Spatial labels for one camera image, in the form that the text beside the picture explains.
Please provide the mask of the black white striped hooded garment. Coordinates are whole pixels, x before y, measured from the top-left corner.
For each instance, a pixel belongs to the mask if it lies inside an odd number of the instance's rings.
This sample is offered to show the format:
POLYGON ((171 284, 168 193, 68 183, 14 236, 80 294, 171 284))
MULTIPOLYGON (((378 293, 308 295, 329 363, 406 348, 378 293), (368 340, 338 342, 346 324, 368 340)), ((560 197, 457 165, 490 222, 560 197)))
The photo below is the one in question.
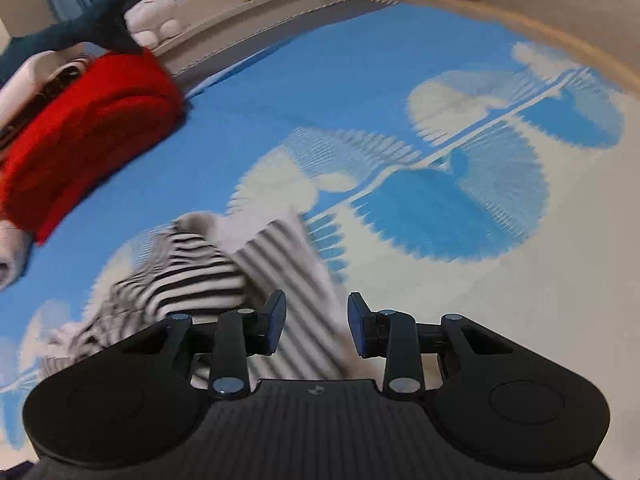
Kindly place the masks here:
POLYGON ((278 289, 286 319, 273 356, 248 361, 250 380, 349 376, 341 306, 329 271, 292 211, 190 212, 153 232, 127 269, 121 250, 94 284, 85 318, 53 332, 41 375, 49 377, 168 318, 211 323, 231 310, 258 309, 278 289))

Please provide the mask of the blue white patterned bed sheet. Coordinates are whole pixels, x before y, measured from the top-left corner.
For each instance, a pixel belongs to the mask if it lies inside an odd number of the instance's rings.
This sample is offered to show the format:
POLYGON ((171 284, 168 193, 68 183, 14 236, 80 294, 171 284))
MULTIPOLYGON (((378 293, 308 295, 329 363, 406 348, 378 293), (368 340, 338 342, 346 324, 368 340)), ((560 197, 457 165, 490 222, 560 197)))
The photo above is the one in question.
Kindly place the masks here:
POLYGON ((597 462, 639 474, 639 81, 555 39, 395 3, 195 92, 175 134, 87 197, 1 296, 1 463, 47 336, 88 318, 154 230, 290 208, 340 296, 469 315, 585 375, 597 462))

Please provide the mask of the cream folded quilt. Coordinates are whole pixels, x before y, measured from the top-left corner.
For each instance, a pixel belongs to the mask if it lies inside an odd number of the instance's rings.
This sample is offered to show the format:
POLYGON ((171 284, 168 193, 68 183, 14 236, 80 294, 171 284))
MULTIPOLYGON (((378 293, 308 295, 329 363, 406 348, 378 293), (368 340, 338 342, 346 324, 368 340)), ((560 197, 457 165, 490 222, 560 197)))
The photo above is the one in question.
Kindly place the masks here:
POLYGON ((0 223, 0 290, 5 290, 25 272, 34 239, 9 220, 0 223))

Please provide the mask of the white plush toy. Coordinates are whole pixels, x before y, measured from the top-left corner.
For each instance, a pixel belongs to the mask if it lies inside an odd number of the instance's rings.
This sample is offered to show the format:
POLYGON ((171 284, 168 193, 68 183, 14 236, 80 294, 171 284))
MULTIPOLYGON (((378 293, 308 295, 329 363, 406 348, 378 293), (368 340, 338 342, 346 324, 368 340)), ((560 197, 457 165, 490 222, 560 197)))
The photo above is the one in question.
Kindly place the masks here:
POLYGON ((125 13, 125 21, 134 41, 149 50, 183 31, 176 0, 141 0, 125 13))

